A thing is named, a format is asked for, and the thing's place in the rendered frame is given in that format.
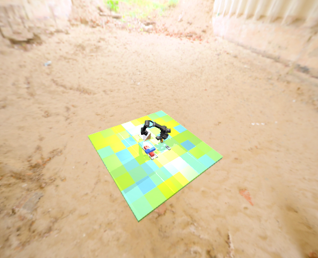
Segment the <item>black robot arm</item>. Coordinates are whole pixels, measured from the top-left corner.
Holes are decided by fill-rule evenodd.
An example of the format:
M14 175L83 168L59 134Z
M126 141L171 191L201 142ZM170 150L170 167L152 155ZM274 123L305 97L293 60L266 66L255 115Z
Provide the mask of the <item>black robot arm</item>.
M150 122L153 123L152 126L150 126ZM170 133L171 132L171 129L170 128L167 128L165 125L161 126L159 124L157 124L156 122L154 121L151 121L151 120L145 120L145 124L144 126L141 128L140 130L140 133L141 135L147 135L149 132L146 130L146 128L151 128L151 127L156 127L156 128L159 128L161 130L161 133L164 133L161 137L165 140L168 138L168 135L165 135L165 133Z

